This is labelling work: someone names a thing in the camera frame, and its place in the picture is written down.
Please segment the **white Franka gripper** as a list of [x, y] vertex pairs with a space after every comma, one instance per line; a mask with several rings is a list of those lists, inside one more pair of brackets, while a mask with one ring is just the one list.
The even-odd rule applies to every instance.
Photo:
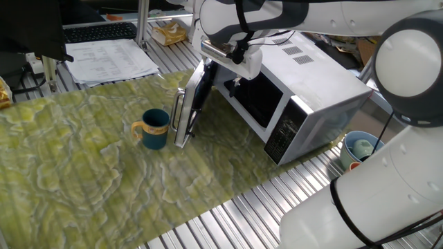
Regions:
[[[232, 71], [237, 76], [251, 80], [260, 72], [262, 65], [262, 51], [259, 48], [250, 48], [244, 53], [244, 59], [239, 64], [236, 64], [232, 59], [236, 45], [237, 43], [235, 41], [230, 41], [227, 44], [217, 44], [210, 41], [209, 38], [200, 31], [195, 31], [192, 37], [192, 47], [202, 56], [211, 59], [224, 68]], [[205, 83], [213, 83], [215, 77], [214, 62], [205, 65]], [[240, 86], [240, 80], [240, 77], [236, 77], [233, 80], [233, 85], [230, 88], [231, 98], [235, 96], [236, 90]]]

